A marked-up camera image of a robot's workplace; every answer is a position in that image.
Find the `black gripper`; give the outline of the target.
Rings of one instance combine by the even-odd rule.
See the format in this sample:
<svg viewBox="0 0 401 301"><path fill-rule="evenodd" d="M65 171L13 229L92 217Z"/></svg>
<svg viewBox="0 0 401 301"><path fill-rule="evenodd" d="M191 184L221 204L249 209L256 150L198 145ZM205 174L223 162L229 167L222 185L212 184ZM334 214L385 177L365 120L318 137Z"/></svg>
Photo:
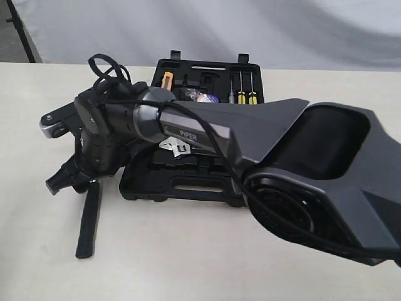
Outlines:
<svg viewBox="0 0 401 301"><path fill-rule="evenodd" d="M91 180L114 176L118 170L119 164L107 171L90 171L77 161L75 155L72 155L53 176L45 181L45 184L50 193L56 195L60 190L67 187L79 186Z"/></svg>

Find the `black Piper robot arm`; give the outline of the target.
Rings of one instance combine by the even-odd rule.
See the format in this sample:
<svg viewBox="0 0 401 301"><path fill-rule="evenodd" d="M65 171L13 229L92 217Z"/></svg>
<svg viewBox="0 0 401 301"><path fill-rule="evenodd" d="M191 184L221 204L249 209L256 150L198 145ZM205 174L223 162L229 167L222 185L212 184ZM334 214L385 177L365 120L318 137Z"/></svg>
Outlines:
<svg viewBox="0 0 401 301"><path fill-rule="evenodd" d="M176 137L220 157L274 235L366 265L400 261L400 143L371 110L299 98L188 102L144 82L96 84L73 106L80 136L46 181L53 194L116 173L133 140Z"/></svg>

